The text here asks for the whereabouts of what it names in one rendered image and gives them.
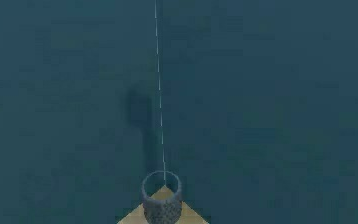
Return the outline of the grey mesh bin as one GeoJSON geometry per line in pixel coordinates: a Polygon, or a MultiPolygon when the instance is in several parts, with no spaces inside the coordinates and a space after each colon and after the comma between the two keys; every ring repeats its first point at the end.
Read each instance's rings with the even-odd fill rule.
{"type": "Polygon", "coordinates": [[[141,199],[144,208],[144,217],[148,224],[176,224],[182,212],[183,187],[180,178],[171,171],[157,170],[148,174],[141,184],[141,199]],[[147,182],[151,177],[162,174],[164,182],[167,175],[171,175],[176,182],[176,190],[165,199],[154,199],[146,191],[147,182]]]}

